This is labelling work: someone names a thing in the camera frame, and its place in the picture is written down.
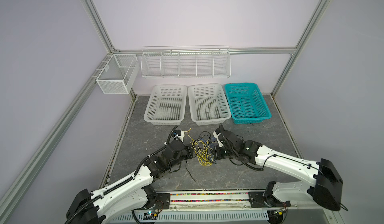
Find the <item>wire basket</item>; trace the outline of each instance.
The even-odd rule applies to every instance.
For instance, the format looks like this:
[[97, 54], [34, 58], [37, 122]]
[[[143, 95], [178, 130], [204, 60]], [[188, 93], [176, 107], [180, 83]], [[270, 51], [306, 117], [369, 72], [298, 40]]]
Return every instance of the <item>wire basket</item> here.
[[157, 85], [152, 89], [144, 121], [153, 125], [180, 125], [184, 120], [187, 87]]
[[138, 72], [136, 55], [113, 54], [96, 82], [104, 94], [129, 94]]
[[143, 47], [144, 78], [230, 77], [229, 47]]
[[260, 123], [272, 117], [255, 83], [227, 84], [225, 92], [235, 124]]
[[203, 84], [188, 88], [191, 118], [198, 126], [219, 124], [231, 117], [220, 84]]

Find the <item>wall-mounted basket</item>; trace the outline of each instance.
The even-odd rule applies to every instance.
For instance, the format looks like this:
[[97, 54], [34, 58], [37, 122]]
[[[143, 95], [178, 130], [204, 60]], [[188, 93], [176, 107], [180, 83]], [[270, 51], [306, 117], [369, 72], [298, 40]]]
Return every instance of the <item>wall-mounted basket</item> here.
[[105, 94], [129, 94], [138, 72], [136, 55], [113, 54], [96, 82]]
[[230, 77], [229, 47], [143, 47], [144, 78]]

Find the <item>robotic arm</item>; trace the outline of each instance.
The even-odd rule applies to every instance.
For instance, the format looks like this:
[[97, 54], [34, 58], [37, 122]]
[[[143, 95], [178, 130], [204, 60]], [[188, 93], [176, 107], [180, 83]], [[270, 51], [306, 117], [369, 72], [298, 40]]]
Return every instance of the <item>robotic arm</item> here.
[[[92, 193], [87, 189], [79, 192], [66, 214], [66, 224], [108, 223], [134, 209], [154, 209], [159, 195], [151, 183], [170, 173], [171, 167], [181, 164], [181, 161], [193, 158], [192, 145], [184, 144], [184, 132], [176, 128], [177, 125], [164, 146], [145, 157], [136, 171]], [[343, 180], [330, 161], [308, 161], [274, 151], [256, 141], [243, 141], [231, 131], [224, 130], [221, 124], [214, 137], [219, 145], [212, 154], [217, 160], [236, 159], [255, 171], [262, 171], [267, 166], [301, 180], [295, 183], [270, 182], [262, 195], [249, 192], [251, 207], [289, 207], [290, 201], [313, 199], [324, 208], [340, 210]]]

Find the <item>white wire rack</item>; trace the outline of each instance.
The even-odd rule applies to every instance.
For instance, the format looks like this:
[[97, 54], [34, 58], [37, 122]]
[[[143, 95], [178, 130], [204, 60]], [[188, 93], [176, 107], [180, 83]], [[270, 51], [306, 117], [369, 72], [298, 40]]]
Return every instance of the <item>white wire rack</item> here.
[[227, 46], [143, 47], [142, 50], [144, 78], [231, 76]]
[[113, 54], [96, 82], [105, 94], [129, 94], [138, 72], [136, 55]]

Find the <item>teal plastic basket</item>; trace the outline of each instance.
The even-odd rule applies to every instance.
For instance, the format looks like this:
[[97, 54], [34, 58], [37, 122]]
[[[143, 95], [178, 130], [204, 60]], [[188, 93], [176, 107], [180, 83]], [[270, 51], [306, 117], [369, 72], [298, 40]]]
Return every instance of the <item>teal plastic basket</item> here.
[[235, 124], [260, 123], [272, 117], [263, 95], [255, 83], [227, 84], [225, 93]]

